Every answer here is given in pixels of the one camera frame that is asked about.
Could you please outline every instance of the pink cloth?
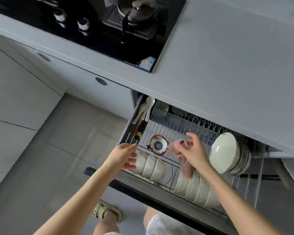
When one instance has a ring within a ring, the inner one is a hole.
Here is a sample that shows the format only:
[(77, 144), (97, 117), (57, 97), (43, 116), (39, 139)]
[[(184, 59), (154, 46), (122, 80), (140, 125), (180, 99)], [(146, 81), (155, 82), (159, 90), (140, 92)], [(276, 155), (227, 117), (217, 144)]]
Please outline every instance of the pink cloth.
[(177, 145), (181, 144), (185, 148), (193, 146), (192, 142), (188, 142), (184, 139), (174, 141), (168, 145), (168, 150), (177, 158), (181, 163), (181, 172), (187, 179), (193, 178), (194, 167), (186, 160), (185, 156), (176, 148)]

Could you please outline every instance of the person's left hand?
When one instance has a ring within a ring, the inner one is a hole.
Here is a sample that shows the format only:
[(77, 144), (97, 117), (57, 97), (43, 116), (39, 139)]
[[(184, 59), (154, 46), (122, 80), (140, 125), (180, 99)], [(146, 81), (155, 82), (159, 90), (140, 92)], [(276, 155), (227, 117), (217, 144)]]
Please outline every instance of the person's left hand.
[(129, 163), (136, 162), (136, 159), (130, 158), (137, 156), (137, 154), (135, 153), (136, 149), (136, 144), (122, 143), (112, 150), (112, 152), (104, 162), (104, 165), (109, 166), (117, 171), (121, 169), (134, 170), (136, 166), (130, 165)]

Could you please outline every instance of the gray floor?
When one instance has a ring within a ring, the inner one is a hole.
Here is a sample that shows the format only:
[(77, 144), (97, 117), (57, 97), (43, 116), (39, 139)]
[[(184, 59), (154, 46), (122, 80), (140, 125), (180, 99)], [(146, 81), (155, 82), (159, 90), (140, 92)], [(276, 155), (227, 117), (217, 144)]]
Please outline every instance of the gray floor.
[[(0, 235), (32, 235), (86, 182), (120, 138), (127, 120), (67, 95), (0, 185)], [(102, 199), (120, 208), (124, 234), (144, 234), (145, 206), (110, 187)], [(82, 235), (99, 222), (90, 216)]]

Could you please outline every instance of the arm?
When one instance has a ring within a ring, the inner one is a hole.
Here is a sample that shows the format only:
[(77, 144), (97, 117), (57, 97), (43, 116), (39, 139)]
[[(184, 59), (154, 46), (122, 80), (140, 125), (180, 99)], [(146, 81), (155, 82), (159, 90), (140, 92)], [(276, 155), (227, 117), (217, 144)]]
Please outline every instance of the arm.
[(179, 146), (190, 164), (209, 182), (216, 197), (229, 215), (240, 235), (282, 235), (265, 217), (244, 200), (211, 165), (204, 145), (196, 134), (192, 137), (193, 147)]
[(78, 235), (90, 213), (109, 183), (120, 169), (135, 169), (129, 165), (136, 159), (136, 144), (123, 143), (115, 147), (104, 164), (88, 179), (83, 187), (63, 205), (34, 235)]

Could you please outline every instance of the cloth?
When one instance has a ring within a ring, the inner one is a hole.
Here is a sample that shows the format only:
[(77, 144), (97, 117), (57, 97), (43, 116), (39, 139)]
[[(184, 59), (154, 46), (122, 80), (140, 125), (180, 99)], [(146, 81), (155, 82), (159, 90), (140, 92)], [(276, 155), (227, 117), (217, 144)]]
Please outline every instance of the cloth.
[(177, 145), (181, 144), (185, 148), (191, 148), (193, 143), (186, 141), (185, 139), (180, 139), (174, 141), (168, 145), (168, 150), (171, 152), (181, 163), (181, 172), (187, 179), (193, 178), (193, 173), (195, 168), (186, 160), (186, 157), (177, 149)]
[[(105, 235), (120, 235), (120, 233), (111, 232), (111, 233), (106, 233)], [(165, 214), (158, 214), (150, 220), (146, 229), (146, 235), (204, 235), (204, 234)]]

